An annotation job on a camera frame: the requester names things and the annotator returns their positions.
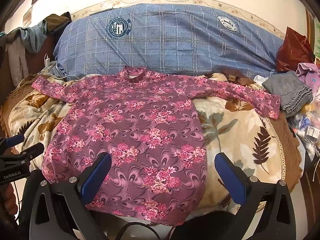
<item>shirt sleeve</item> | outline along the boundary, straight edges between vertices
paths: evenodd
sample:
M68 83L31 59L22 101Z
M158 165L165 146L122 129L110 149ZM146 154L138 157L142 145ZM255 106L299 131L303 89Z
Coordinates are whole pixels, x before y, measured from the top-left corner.
M70 86L63 86L56 82L51 83L49 80L39 76L31 86L51 98L60 99L67 103L74 103L90 87L90 81L90 78L84 78Z
M280 96L257 89L247 88L233 83L214 81L201 77L179 76L176 89L183 91L190 99L214 96L222 99L237 98L249 102L255 111L263 117L277 119L280 111Z

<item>floral shirt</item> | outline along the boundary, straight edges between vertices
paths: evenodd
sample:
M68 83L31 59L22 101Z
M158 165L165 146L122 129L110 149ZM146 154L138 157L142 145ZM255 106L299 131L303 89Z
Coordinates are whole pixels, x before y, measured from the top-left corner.
M206 150L191 99L239 98L271 118L280 106L278 96L265 92L145 67L65 87L39 77L32 87L74 103L44 154L47 180L79 176L99 153L110 153L111 170L87 207L166 225L182 224L204 192Z

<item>red plastic bag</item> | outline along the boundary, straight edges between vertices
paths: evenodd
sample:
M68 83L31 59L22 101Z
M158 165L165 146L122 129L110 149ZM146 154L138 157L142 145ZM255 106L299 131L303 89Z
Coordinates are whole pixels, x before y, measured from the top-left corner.
M312 52L306 36L287 27L284 43L276 56L277 71L296 71L299 63L314 63L315 55Z

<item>human hand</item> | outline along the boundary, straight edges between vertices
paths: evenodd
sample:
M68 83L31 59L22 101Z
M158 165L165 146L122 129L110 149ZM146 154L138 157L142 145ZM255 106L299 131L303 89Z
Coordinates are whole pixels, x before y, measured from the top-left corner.
M4 206L10 215L15 215L18 212L18 206L16 204L16 196L13 191L11 183L9 183L7 189L3 194Z

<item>long-sleeve shirt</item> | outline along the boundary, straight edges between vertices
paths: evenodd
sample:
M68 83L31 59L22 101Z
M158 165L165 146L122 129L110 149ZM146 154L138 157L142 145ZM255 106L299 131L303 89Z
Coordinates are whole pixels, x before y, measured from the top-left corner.
M74 103L58 124L42 166L49 182L79 176L107 152L112 167L89 209L178 225L198 205L207 175L201 124L191 99L250 102L277 118L280 99L240 85L126 66L116 75L62 86L39 77L32 87Z

